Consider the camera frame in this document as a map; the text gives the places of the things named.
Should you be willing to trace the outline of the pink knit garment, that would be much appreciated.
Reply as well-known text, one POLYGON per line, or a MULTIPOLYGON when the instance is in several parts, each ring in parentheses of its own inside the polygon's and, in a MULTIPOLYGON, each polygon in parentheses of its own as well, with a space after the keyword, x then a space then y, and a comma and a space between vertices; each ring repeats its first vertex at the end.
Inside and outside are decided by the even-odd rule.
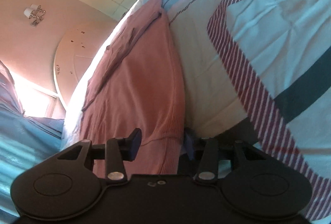
POLYGON ((139 128, 132 174, 175 174, 185 121, 181 62, 162 0, 148 0, 121 25, 88 81, 80 139, 104 144, 139 128))

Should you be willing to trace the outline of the cream wooden headboard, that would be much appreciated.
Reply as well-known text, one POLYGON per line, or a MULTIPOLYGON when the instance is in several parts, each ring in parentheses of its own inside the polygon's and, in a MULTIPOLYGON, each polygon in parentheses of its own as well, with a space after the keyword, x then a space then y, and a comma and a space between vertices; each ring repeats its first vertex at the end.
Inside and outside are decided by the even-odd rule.
POLYGON ((81 24, 66 31, 54 56, 53 76, 59 99, 66 109, 73 92, 112 26, 98 22, 81 24))

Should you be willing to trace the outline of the metal wall lamp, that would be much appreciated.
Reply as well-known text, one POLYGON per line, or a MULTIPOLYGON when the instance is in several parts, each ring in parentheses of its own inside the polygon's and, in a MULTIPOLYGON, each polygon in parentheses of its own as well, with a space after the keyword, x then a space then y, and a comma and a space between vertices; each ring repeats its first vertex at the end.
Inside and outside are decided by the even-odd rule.
POLYGON ((43 21, 46 10, 41 5, 32 4, 24 10, 24 15, 31 20, 31 26, 36 27, 43 21))

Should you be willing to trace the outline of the teal window curtain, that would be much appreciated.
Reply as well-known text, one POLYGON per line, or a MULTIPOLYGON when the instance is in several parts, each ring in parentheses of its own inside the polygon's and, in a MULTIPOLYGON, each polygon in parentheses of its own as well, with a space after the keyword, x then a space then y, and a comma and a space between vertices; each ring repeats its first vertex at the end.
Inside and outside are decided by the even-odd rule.
POLYGON ((14 223, 14 179, 59 152, 63 119, 27 117, 9 69, 1 63, 1 223, 14 223))

